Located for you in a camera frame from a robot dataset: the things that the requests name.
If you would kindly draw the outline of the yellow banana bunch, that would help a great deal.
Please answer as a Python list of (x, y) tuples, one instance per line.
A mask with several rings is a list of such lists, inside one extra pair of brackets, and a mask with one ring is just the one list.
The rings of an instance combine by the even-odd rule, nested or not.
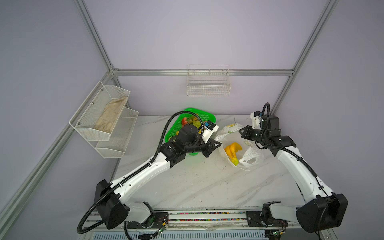
[(225, 152), (229, 158), (229, 160), (237, 166), (239, 164), (239, 160), (237, 158), (237, 152), (242, 151), (243, 148), (238, 143), (232, 143), (229, 146), (225, 147)]

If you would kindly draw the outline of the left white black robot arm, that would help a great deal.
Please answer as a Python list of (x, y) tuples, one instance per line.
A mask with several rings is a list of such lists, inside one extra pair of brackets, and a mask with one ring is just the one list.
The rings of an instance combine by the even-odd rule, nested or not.
[(203, 123), (199, 128), (186, 125), (173, 140), (161, 143), (154, 156), (130, 173), (110, 183), (100, 181), (96, 186), (94, 203), (87, 214), (97, 211), (101, 220), (90, 228), (105, 225), (108, 230), (114, 229), (128, 218), (133, 222), (147, 222), (152, 214), (149, 204), (133, 204), (129, 203), (129, 199), (151, 179), (184, 160), (187, 154), (202, 153), (208, 158), (221, 146), (220, 142), (211, 137), (218, 129), (211, 121)]

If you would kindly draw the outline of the white lemon print plastic bag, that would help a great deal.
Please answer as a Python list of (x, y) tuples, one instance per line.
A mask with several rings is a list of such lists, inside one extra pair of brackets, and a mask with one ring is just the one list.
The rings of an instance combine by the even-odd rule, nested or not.
[(260, 166), (265, 157), (251, 141), (242, 138), (239, 130), (243, 127), (240, 124), (227, 125), (218, 131), (215, 140), (222, 144), (219, 153), (226, 162), (234, 168), (250, 171)]

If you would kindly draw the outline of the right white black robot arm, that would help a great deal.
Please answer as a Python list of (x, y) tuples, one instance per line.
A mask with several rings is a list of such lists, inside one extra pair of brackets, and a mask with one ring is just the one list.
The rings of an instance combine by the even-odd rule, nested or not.
[(282, 136), (279, 118), (260, 111), (251, 114), (252, 126), (240, 129), (243, 139), (255, 142), (261, 150), (269, 150), (295, 180), (304, 205), (289, 206), (274, 201), (263, 204), (261, 219), (265, 226), (281, 220), (299, 224), (308, 233), (339, 227), (348, 200), (328, 187), (302, 157), (296, 143)]

